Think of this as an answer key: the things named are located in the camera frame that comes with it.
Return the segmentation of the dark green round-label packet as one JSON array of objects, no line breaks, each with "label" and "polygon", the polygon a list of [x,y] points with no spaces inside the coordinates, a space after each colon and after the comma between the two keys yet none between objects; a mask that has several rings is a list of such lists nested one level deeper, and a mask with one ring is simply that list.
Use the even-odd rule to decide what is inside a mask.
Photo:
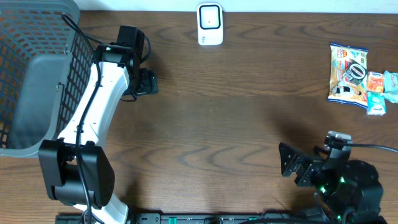
[{"label": "dark green round-label packet", "polygon": [[366,67],[355,60],[346,61],[346,68],[342,80],[353,85],[360,85],[368,74]]}]

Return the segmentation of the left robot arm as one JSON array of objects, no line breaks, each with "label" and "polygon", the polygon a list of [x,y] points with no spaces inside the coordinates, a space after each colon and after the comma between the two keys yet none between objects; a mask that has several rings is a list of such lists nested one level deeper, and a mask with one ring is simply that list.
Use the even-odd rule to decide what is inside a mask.
[{"label": "left robot arm", "polygon": [[47,195],[82,210],[80,223],[127,223],[129,207],[115,196],[115,174],[104,152],[119,101],[159,92],[154,71],[141,67],[148,37],[121,26],[118,38],[93,52],[88,86],[56,140],[42,141],[38,156]]}]

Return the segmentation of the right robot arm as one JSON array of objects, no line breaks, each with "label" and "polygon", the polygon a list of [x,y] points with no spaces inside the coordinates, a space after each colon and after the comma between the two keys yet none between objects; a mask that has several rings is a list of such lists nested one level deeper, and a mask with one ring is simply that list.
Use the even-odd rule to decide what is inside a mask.
[{"label": "right robot arm", "polygon": [[299,187],[314,187],[334,223],[385,223],[380,216],[384,189],[376,168],[364,161],[351,160],[351,142],[335,141],[326,145],[327,157],[306,155],[279,144],[281,173],[296,173]]}]

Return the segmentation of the orange small packet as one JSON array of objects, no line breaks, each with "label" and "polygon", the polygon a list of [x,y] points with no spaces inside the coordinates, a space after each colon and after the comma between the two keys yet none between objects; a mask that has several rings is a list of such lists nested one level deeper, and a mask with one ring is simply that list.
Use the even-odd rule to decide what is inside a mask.
[{"label": "orange small packet", "polygon": [[383,73],[369,72],[367,75],[367,91],[383,93],[385,75]]}]

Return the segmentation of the large yellow snack bag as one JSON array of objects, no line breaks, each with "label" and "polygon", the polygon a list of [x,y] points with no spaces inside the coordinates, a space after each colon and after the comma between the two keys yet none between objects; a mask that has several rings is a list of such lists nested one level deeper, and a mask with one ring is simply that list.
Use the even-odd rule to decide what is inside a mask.
[{"label": "large yellow snack bag", "polygon": [[366,109],[368,107],[367,75],[360,85],[345,82],[342,77],[346,68],[346,61],[355,60],[367,68],[368,49],[332,43],[330,50],[330,89],[327,100]]}]

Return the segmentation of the light blue small packet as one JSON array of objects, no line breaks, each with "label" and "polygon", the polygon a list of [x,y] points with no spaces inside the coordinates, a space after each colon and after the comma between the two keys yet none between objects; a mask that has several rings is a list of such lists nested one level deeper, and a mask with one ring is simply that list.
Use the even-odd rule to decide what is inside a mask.
[{"label": "light blue small packet", "polygon": [[384,97],[391,103],[397,103],[397,73],[384,72]]}]

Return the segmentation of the green white packet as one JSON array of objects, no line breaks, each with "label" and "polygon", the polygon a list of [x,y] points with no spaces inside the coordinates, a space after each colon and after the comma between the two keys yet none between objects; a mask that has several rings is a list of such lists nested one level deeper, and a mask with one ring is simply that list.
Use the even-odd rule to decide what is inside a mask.
[{"label": "green white packet", "polygon": [[386,114],[385,98],[382,93],[375,93],[369,91],[368,97],[368,108],[366,110],[367,115],[383,116]]}]

